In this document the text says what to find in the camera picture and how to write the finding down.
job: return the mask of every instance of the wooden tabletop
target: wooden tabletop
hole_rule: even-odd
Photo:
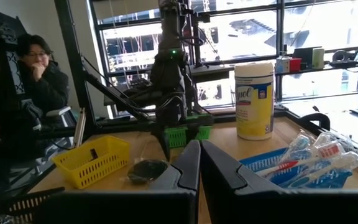
[[[275,118],[272,138],[264,141],[246,141],[237,137],[235,123],[222,123],[213,126],[209,135],[209,140],[226,151],[233,158],[240,160],[286,147],[296,137],[299,131],[300,127],[289,119]],[[129,168],[141,159],[165,158],[158,141],[151,136],[150,133],[131,132],[116,133],[112,135],[131,143],[131,161],[128,166],[115,171],[99,182],[90,185],[85,190],[146,190],[148,187],[147,185],[132,185],[126,178],[126,175]],[[172,149],[171,160],[174,161],[182,150],[183,149]],[[55,187],[65,187],[66,190],[74,190],[74,188],[65,181],[63,176],[59,173],[59,170],[55,169],[51,171],[44,180],[36,185],[31,192],[52,189]],[[345,188],[358,189],[358,168],[354,171],[353,176],[347,179]],[[202,184],[200,187],[199,208],[199,223],[211,223]]]

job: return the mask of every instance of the yellow label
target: yellow label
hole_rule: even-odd
[[[242,136],[265,136],[273,130],[272,77],[236,77],[237,133]]]

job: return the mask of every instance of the red container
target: red container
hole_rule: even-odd
[[[290,72],[299,72],[301,70],[302,58],[291,58],[290,59]]]

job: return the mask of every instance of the yellow plastic basket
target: yellow plastic basket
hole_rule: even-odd
[[[71,184],[83,189],[126,166],[129,150],[128,142],[113,136],[103,136],[57,155],[52,161]]]

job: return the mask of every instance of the blue plastic tray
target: blue plastic tray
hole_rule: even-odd
[[[257,172],[263,169],[272,167],[278,162],[278,160],[284,154],[286,148],[278,149],[272,152],[261,154],[258,156],[250,157],[247,159],[240,160],[240,163],[244,164],[248,169]],[[278,174],[275,174],[272,177],[271,181],[274,184],[280,185],[302,171],[304,166],[298,166],[291,169],[283,170]],[[342,188],[346,182],[346,179],[352,175],[352,172],[335,172],[331,171],[325,176],[315,180],[314,182],[308,184],[307,188],[324,188],[324,189],[333,189],[333,188]]]

